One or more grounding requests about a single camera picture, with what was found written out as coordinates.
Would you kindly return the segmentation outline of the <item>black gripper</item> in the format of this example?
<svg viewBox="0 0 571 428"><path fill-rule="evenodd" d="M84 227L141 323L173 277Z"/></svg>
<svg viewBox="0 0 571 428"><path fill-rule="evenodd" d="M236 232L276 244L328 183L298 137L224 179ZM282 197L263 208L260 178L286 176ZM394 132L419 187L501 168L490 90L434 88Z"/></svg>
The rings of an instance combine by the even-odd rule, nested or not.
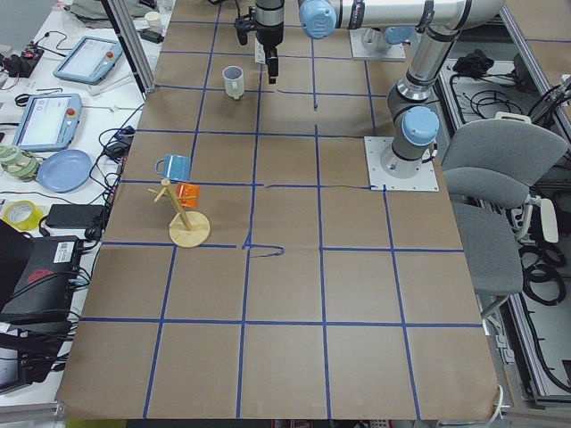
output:
<svg viewBox="0 0 571 428"><path fill-rule="evenodd" d="M254 31L256 39L264 45L268 80L275 84L278 76L277 47L284 36L283 12L249 12L235 19L234 27L240 45L247 45L247 33Z"/></svg>

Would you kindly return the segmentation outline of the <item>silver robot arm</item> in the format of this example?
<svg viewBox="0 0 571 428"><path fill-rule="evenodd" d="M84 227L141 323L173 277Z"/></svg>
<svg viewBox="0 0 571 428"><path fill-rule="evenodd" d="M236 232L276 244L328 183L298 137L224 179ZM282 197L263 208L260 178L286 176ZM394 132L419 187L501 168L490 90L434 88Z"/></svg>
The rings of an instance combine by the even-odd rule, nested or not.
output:
<svg viewBox="0 0 571 428"><path fill-rule="evenodd" d="M384 170L395 177L417 173L427 147L403 129L415 105L424 103L443 62L461 30L486 23L502 1L301 1L299 18L308 37L322 39L335 29L414 27L419 45L406 75L393 86L387 105L393 116L395 138L381 155Z"/></svg>
<svg viewBox="0 0 571 428"><path fill-rule="evenodd" d="M277 47L284 38L284 7L284 0L256 0L255 6L250 6L248 13L242 15L240 6L236 6L234 27L238 42L247 45L248 33L256 33L256 40L263 48L270 84L275 84L278 77Z"/></svg>

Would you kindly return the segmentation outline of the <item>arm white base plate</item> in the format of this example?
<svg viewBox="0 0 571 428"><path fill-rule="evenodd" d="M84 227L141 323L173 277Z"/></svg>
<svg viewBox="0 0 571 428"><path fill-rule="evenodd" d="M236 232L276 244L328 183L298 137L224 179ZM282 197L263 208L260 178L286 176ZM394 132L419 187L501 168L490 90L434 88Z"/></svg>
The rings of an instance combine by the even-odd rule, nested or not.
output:
<svg viewBox="0 0 571 428"><path fill-rule="evenodd" d="M438 192L431 152L418 160L401 160L393 153L393 137L365 136L369 186L387 192Z"/></svg>
<svg viewBox="0 0 571 428"><path fill-rule="evenodd" d="M354 59L403 62L406 58L403 44L410 38L409 28L361 28L351 29L349 34Z"/></svg>

